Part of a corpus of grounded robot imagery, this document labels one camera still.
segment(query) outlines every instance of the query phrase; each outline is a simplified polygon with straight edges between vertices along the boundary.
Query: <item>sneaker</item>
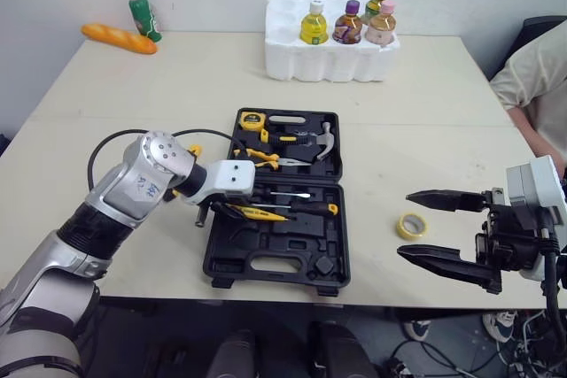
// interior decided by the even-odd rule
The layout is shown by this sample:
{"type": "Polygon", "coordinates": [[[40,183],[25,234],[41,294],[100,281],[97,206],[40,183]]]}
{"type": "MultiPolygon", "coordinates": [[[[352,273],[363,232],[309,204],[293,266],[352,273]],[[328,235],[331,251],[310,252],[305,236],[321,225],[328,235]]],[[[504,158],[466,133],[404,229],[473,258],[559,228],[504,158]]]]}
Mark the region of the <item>sneaker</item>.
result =
{"type": "Polygon", "coordinates": [[[482,323],[493,339],[506,343],[512,337],[515,318],[516,312],[486,313],[482,315],[482,323]]]}
{"type": "Polygon", "coordinates": [[[412,340],[424,341],[429,334],[430,320],[412,320],[404,322],[404,331],[412,340]]]}

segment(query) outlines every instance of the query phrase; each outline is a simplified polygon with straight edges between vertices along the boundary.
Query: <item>toolbox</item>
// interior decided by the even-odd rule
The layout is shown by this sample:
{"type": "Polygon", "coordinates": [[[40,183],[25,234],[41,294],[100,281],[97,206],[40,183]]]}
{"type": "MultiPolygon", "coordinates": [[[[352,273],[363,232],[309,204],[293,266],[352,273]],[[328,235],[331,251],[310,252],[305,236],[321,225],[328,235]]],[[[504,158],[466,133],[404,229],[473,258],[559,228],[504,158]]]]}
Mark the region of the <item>toolbox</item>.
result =
{"type": "Polygon", "coordinates": [[[229,289],[234,280],[292,282],[314,286],[320,296],[337,296],[350,281],[345,198],[338,185],[342,161],[337,114],[243,108],[232,135],[247,150],[265,154],[248,157],[249,152],[233,144],[229,158],[257,163],[249,203],[281,221],[236,220],[216,213],[203,264],[212,285],[229,289]],[[271,154],[281,158],[280,164],[271,154]],[[309,211],[317,205],[332,208],[309,211]],[[284,261],[291,269],[258,266],[266,259],[284,261]]]}

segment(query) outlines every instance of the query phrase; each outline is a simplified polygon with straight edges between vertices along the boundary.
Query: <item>juice bottle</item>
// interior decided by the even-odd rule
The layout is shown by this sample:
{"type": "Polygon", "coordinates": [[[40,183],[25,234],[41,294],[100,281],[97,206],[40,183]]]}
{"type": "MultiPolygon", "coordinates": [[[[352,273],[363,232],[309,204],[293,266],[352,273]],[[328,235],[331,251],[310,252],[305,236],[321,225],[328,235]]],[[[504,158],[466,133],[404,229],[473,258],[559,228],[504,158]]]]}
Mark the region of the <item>juice bottle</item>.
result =
{"type": "Polygon", "coordinates": [[[362,15],[362,22],[366,25],[369,24],[372,17],[376,17],[380,13],[380,5],[384,0],[369,0],[366,3],[366,10],[364,15],[362,15]]]}
{"type": "Polygon", "coordinates": [[[159,42],[161,33],[158,30],[156,17],[148,0],[130,0],[128,4],[140,34],[149,37],[153,42],[159,42]]]}
{"type": "Polygon", "coordinates": [[[346,2],[345,15],[335,23],[333,39],[343,44],[355,44],[361,40],[362,21],[356,15],[361,4],[357,0],[346,2]]]}
{"type": "Polygon", "coordinates": [[[392,16],[395,6],[391,0],[382,2],[380,13],[370,20],[366,40],[383,47],[392,41],[392,31],[396,28],[396,19],[392,16]]]}
{"type": "Polygon", "coordinates": [[[320,0],[314,0],[309,5],[309,13],[301,21],[299,37],[307,44],[323,44],[329,39],[327,21],[322,16],[322,2],[320,0]]]}

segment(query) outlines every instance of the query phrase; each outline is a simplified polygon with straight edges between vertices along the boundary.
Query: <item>black toolbox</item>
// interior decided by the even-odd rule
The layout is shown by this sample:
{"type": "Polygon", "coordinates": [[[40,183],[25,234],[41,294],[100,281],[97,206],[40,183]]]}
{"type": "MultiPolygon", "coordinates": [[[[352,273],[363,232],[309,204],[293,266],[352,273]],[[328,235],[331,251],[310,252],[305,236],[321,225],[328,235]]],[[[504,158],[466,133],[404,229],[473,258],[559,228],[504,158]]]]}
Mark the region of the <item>black toolbox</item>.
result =
{"type": "MultiPolygon", "coordinates": [[[[262,208],[287,221],[235,220],[216,213],[206,247],[203,270],[213,277],[215,288],[229,289],[234,280],[293,282],[315,286],[320,296],[338,295],[338,289],[350,281],[346,212],[343,189],[338,185],[342,175],[338,116],[334,112],[302,112],[243,108],[238,111],[233,136],[246,148],[281,158],[294,158],[313,163],[311,166],[258,167],[251,203],[290,204],[293,201],[317,201],[338,206],[336,215],[323,217],[304,212],[290,212],[284,208],[262,208]],[[271,135],[289,135],[295,132],[319,135],[323,123],[330,123],[334,145],[322,160],[317,155],[324,146],[273,146],[260,140],[260,133],[243,130],[239,119],[243,112],[265,114],[265,129],[271,135]],[[311,194],[309,199],[273,192],[311,194]],[[266,270],[265,259],[284,260],[290,271],[266,270]]],[[[231,145],[229,158],[235,158],[236,145],[231,145]]],[[[247,159],[242,154],[239,159],[247,159]]]]}

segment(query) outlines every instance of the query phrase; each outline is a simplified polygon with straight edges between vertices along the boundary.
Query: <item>styrofoam tray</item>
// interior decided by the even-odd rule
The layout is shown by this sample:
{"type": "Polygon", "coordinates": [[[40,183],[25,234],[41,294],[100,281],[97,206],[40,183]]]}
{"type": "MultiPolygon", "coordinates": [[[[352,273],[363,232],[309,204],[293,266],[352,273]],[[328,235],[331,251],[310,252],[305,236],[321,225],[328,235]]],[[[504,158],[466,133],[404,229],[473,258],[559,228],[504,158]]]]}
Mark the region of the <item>styrofoam tray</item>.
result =
{"type": "MultiPolygon", "coordinates": [[[[366,40],[367,26],[363,26],[362,40],[356,44],[335,42],[332,33],[335,21],[345,13],[347,0],[321,0],[323,16],[327,20],[329,40],[311,45],[299,39],[301,20],[309,12],[312,0],[268,0],[266,8],[266,71],[278,80],[296,78],[301,81],[381,81],[392,67],[400,40],[380,47],[366,40]]],[[[359,0],[361,10],[368,0],[359,0]]]]}

